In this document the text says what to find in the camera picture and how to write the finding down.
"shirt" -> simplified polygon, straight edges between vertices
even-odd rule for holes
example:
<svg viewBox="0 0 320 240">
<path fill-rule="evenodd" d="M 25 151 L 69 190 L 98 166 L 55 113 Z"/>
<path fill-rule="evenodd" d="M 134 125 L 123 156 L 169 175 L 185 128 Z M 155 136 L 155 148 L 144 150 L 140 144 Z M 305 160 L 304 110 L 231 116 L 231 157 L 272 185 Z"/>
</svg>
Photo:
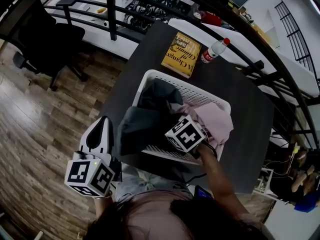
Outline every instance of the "shirt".
<svg viewBox="0 0 320 240">
<path fill-rule="evenodd" d="M 171 212 L 173 200 L 189 200 L 179 192 L 154 190 L 133 197 L 133 207 L 127 217 L 132 239 L 192 240 L 184 222 Z M 266 226 L 251 214 L 239 214 L 239 219 L 259 229 L 268 240 L 274 240 Z"/>
</svg>

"black railing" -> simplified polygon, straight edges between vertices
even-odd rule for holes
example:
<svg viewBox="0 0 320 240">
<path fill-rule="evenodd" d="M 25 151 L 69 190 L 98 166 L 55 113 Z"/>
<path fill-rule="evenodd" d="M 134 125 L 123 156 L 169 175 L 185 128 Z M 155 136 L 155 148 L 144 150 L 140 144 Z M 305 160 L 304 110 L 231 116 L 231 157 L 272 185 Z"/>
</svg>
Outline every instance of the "black railing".
<svg viewBox="0 0 320 240">
<path fill-rule="evenodd" d="M 283 1 L 281 1 L 281 3 L 279 3 L 274 8 L 278 12 L 280 20 L 284 25 L 287 34 L 286 37 L 289 38 L 295 60 L 309 69 L 314 74 L 315 79 L 318 79 L 315 65 L 312 60 L 306 40 L 295 18 L 292 16 L 291 12 Z"/>
<path fill-rule="evenodd" d="M 133 37 L 129 34 L 123 33 L 117 29 L 117 25 L 123 26 L 125 28 L 128 28 L 129 30 L 138 32 L 140 34 L 145 34 L 146 31 L 144 29 L 141 29 L 137 26 L 133 26 L 127 22 L 122 22 L 120 20 L 117 20 L 115 18 L 115 12 L 119 11 L 128 15 L 131 15 L 136 18 L 141 18 L 145 21 L 148 21 L 150 24 L 155 22 L 155 19 L 148 17 L 147 15 L 142 15 L 138 13 L 137 11 L 129 10 L 123 7 L 119 7 L 115 5 L 115 0 L 106 0 L 107 3 L 93 1 L 93 0 L 76 0 L 76 2 L 79 3 L 86 3 L 91 5 L 96 5 L 100 7 L 105 7 L 108 9 L 108 16 L 106 15 L 99 15 L 97 13 L 87 12 L 84 10 L 78 10 L 73 8 L 61 8 L 59 6 L 52 6 L 52 5 L 44 5 L 46 9 L 55 9 L 55 10 L 64 10 L 66 13 L 63 14 L 57 14 L 57 13 L 51 13 L 53 17 L 56 18 L 62 18 L 70 20 L 71 22 L 78 22 L 81 24 L 89 25 L 91 27 L 95 27 L 101 30 L 104 30 L 106 32 L 109 32 L 110 38 L 112 40 L 116 40 L 117 36 L 124 37 L 126 39 L 129 39 L 131 41 L 134 41 L 136 43 L 140 42 L 140 39 Z M 178 9 L 171 8 L 169 6 L 166 6 L 164 3 L 157 2 L 155 0 L 137 0 L 142 3 L 152 5 L 155 8 L 159 8 L 164 10 L 166 13 L 178 17 L 182 20 L 185 20 L 194 26 L 198 27 L 202 31 L 206 32 L 207 34 L 211 35 L 217 40 L 222 40 L 223 37 L 220 36 L 218 33 L 213 31 L 212 29 L 206 27 L 203 25 L 199 20 L 195 18 L 191 18 L 187 16 L 186 14 L 182 13 Z M 306 135 L 306 133 L 311 132 L 313 140 L 315 142 L 317 150 L 319 149 L 316 130 L 314 127 L 314 123 L 312 121 L 310 112 L 308 110 L 308 107 L 306 105 L 305 99 L 310 98 L 311 96 L 305 92 L 301 92 L 288 72 L 287 68 L 283 64 L 283 62 L 280 60 L 280 58 L 277 56 L 277 54 L 274 52 L 274 50 L 256 33 L 256 31 L 247 24 L 244 20 L 242 20 L 239 16 L 237 16 L 235 13 L 233 13 L 230 9 L 225 7 L 224 5 L 220 4 L 217 0 L 191 0 L 198 5 L 203 5 L 207 8 L 208 11 L 211 11 L 212 13 L 216 14 L 226 22 L 228 22 L 231 26 L 233 26 L 237 31 L 239 31 L 243 36 L 245 36 L 264 56 L 267 60 L 270 61 L 270 63 L 274 66 L 276 69 L 276 73 L 272 74 L 265 74 L 261 71 L 263 67 L 260 67 L 257 63 L 252 62 L 243 52 L 241 52 L 237 47 L 230 44 L 228 45 L 228 48 L 233 51 L 237 56 L 239 56 L 243 61 L 245 61 L 248 64 L 248 67 L 246 68 L 246 75 L 251 76 L 253 78 L 253 82 L 255 84 L 259 85 L 266 85 L 274 90 L 274 92 L 277 94 L 277 96 L 280 98 L 284 106 L 286 107 L 286 110 L 291 114 L 291 116 L 294 118 L 294 120 L 297 122 L 298 126 L 300 127 L 299 134 L 304 134 L 306 140 L 308 141 L 310 147 L 312 147 L 312 144 Z M 97 19 L 101 19 L 104 21 L 108 21 L 108 27 L 93 23 L 92 21 L 86 21 L 74 17 L 69 18 L 69 14 L 71 13 L 77 13 L 81 15 L 87 15 L 91 17 L 95 17 Z M 290 95 L 294 97 L 299 106 L 301 107 L 301 110 L 306 118 L 306 121 L 310 127 L 310 130 L 306 132 L 303 129 L 303 126 L 300 122 L 300 120 L 297 118 L 295 112 L 293 111 L 290 104 L 287 102 L 287 100 L 284 98 L 283 94 Z M 282 116 L 281 121 L 284 121 L 288 123 L 288 125 L 291 126 L 291 129 L 294 128 L 294 125 L 292 122 L 290 122 L 287 119 L 287 116 L 282 113 L 281 109 L 275 105 L 276 111 Z M 288 135 L 288 129 L 281 126 L 282 124 L 279 123 L 280 128 L 275 128 L 277 132 L 282 132 L 283 135 Z"/>
</svg>

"laundry basket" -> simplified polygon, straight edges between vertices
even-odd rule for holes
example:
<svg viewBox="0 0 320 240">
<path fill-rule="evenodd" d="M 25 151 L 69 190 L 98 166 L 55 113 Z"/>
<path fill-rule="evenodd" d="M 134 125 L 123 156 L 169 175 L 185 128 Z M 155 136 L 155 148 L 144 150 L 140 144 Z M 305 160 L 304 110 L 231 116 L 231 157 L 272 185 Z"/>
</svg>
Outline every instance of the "laundry basket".
<svg viewBox="0 0 320 240">
<path fill-rule="evenodd" d="M 217 97 L 207 91 L 204 91 L 198 87 L 195 87 L 185 81 L 179 80 L 175 77 L 172 77 L 168 74 L 162 73 L 162 72 L 154 70 L 154 69 L 148 70 L 144 74 L 142 81 L 140 83 L 140 86 L 138 88 L 138 91 L 136 92 L 136 95 L 134 97 L 132 106 L 137 106 L 141 92 L 145 88 L 146 83 L 148 81 L 155 79 L 155 78 L 161 79 L 161 80 L 166 81 L 166 82 L 172 84 L 173 86 L 175 86 L 179 90 L 179 92 L 181 93 L 183 101 L 185 103 L 188 103 L 191 106 L 200 107 L 200 106 L 203 106 L 207 103 L 213 102 L 213 103 L 217 104 L 220 109 L 222 109 L 223 111 L 227 112 L 230 115 L 231 107 L 230 107 L 230 104 L 228 102 L 226 102 L 225 100 L 223 100 L 223 99 L 221 99 L 221 98 L 219 98 L 219 97 Z M 220 160 L 220 158 L 221 158 L 221 154 L 222 154 L 223 149 L 224 149 L 224 144 L 218 145 L 215 149 L 216 153 L 217 153 L 218 160 Z M 150 155 L 154 155 L 157 157 L 165 158 L 165 159 L 179 161 L 182 163 L 194 164 L 194 165 L 201 164 L 201 162 L 194 159 L 194 157 L 189 153 L 187 153 L 185 155 L 181 155 L 178 152 L 165 151 L 163 149 L 156 147 L 155 145 L 148 145 L 147 148 L 144 149 L 142 152 L 150 154 Z"/>
</svg>

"pink cloth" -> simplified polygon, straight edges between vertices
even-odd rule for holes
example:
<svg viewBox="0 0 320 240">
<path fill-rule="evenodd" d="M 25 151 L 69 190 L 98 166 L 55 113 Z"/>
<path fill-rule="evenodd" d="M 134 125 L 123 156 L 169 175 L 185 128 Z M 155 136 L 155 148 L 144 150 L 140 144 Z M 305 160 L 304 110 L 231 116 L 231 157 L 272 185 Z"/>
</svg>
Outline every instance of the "pink cloth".
<svg viewBox="0 0 320 240">
<path fill-rule="evenodd" d="M 171 108 L 173 113 L 187 113 L 193 121 L 198 122 L 207 133 L 209 144 L 214 148 L 225 143 L 234 129 L 231 116 L 213 102 L 200 107 L 187 103 L 171 104 Z"/>
<path fill-rule="evenodd" d="M 229 134 L 234 129 L 234 125 L 228 113 L 213 102 L 195 108 L 194 111 L 219 145 L 229 139 Z"/>
<path fill-rule="evenodd" d="M 133 198 L 127 225 L 134 240 L 191 240 L 189 229 L 173 214 L 173 200 L 188 200 L 182 194 L 169 191 L 150 191 Z"/>
</svg>

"person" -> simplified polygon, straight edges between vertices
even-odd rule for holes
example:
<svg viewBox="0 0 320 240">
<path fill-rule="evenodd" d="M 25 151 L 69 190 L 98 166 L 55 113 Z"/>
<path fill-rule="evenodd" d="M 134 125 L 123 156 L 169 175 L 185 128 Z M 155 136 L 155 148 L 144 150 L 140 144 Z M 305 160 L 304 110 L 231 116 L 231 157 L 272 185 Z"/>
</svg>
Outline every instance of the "person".
<svg viewBox="0 0 320 240">
<path fill-rule="evenodd" d="M 115 199 L 95 199 L 84 240 L 273 240 L 233 191 L 212 150 L 197 148 L 214 199 L 193 198 L 185 183 L 124 166 Z"/>
</svg>

